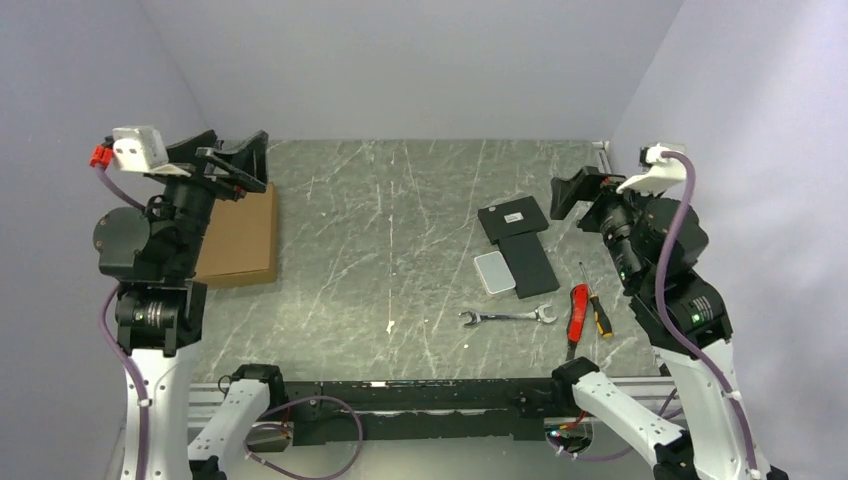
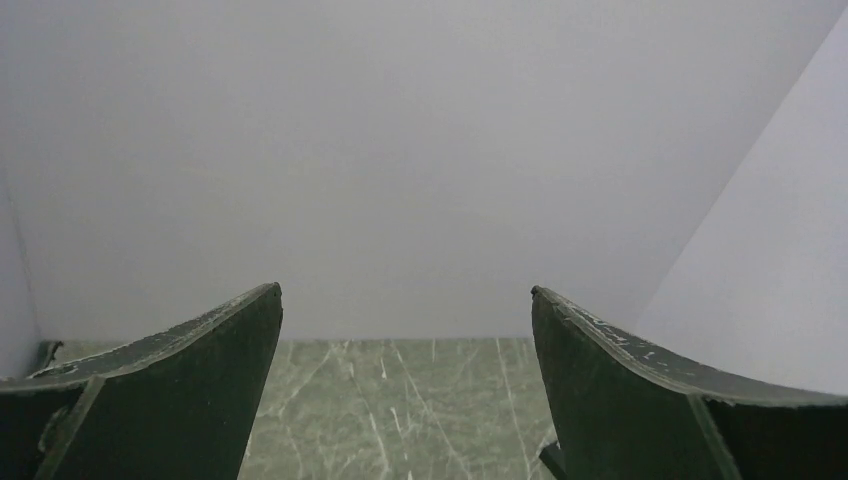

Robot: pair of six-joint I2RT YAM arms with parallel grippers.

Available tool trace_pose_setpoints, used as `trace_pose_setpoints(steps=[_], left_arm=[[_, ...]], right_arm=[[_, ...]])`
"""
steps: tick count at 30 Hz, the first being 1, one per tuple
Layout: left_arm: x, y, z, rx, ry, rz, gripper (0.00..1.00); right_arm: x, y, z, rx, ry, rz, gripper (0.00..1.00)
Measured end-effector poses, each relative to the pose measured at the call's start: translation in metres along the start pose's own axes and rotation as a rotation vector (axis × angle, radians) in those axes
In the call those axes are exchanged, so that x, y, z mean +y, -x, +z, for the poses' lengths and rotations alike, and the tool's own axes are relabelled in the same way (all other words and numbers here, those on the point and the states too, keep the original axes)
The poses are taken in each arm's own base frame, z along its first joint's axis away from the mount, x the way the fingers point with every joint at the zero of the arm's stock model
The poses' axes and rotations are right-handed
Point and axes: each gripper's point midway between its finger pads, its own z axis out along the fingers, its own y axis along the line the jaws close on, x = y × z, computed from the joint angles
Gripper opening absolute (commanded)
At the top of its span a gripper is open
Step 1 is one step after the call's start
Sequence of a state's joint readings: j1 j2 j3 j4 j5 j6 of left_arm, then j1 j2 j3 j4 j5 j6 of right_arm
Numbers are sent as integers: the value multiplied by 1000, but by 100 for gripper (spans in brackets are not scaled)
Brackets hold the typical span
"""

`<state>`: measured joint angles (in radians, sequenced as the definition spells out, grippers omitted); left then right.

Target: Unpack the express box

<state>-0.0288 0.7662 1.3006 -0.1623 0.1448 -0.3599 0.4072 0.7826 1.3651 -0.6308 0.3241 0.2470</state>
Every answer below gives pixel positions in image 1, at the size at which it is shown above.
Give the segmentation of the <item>brown cardboard express box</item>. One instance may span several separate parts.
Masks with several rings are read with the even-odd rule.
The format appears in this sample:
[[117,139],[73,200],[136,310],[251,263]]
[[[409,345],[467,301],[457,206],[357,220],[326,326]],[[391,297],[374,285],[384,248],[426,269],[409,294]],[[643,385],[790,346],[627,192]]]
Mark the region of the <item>brown cardboard express box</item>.
[[203,240],[195,279],[211,289],[273,283],[278,273],[279,199],[263,193],[218,200]]

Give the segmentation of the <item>red utility knife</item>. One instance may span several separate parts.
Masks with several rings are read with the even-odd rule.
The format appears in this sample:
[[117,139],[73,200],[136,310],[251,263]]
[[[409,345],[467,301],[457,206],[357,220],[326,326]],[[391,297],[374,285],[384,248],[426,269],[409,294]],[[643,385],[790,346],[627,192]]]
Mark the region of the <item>red utility knife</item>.
[[570,312],[567,340],[570,347],[580,342],[589,305],[589,289],[585,283],[575,285],[570,292]]

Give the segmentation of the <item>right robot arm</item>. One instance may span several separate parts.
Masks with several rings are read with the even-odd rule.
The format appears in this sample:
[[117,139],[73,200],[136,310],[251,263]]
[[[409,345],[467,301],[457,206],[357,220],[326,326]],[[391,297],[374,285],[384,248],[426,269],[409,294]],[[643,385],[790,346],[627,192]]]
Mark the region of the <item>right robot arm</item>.
[[582,231],[597,233],[635,319],[669,371],[685,415],[676,425],[621,391],[591,360],[554,370],[557,411],[580,410],[614,431],[657,479],[782,479],[759,450],[734,372],[733,329],[721,294],[696,271],[708,237],[697,213],[659,194],[625,190],[619,175],[584,167],[551,182],[550,216],[585,202]]

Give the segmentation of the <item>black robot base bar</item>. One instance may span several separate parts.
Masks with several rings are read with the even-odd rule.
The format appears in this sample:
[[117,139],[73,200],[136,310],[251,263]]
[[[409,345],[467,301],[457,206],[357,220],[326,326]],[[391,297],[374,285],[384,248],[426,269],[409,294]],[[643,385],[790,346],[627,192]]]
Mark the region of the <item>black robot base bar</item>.
[[572,422],[542,378],[288,382],[296,406],[284,412],[297,446],[358,439],[509,437],[537,441]]

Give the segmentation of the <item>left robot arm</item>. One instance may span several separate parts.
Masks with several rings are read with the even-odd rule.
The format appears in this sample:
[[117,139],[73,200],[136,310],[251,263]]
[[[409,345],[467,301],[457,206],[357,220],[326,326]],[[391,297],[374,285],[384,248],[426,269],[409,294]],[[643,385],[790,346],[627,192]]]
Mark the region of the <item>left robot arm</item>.
[[116,281],[105,304],[116,326],[105,335],[126,375],[125,479],[223,479],[259,417],[286,409],[280,369],[245,364],[211,420],[188,434],[207,296],[195,278],[201,248],[217,201],[266,191],[267,146],[264,131],[231,145],[212,130],[166,145],[153,127],[127,126],[92,153],[99,177],[115,166],[163,187],[145,203],[126,198],[92,238],[99,271]]

